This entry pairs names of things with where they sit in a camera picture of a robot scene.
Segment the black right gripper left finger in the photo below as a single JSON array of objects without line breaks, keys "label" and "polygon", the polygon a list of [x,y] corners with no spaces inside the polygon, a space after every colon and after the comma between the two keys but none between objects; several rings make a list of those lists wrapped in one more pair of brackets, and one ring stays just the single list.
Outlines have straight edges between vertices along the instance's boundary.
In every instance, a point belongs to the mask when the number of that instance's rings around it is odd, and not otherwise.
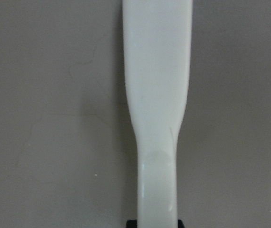
[{"label": "black right gripper left finger", "polygon": [[126,228],[137,228],[137,220],[127,220]]}]

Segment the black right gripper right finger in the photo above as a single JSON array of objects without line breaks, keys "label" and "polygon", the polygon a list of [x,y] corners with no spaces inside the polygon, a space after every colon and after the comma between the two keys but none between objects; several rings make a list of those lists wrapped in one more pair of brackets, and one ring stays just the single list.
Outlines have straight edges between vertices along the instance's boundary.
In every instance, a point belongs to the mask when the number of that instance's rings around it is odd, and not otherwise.
[{"label": "black right gripper right finger", "polygon": [[178,228],[185,228],[184,223],[180,219],[178,219]]}]

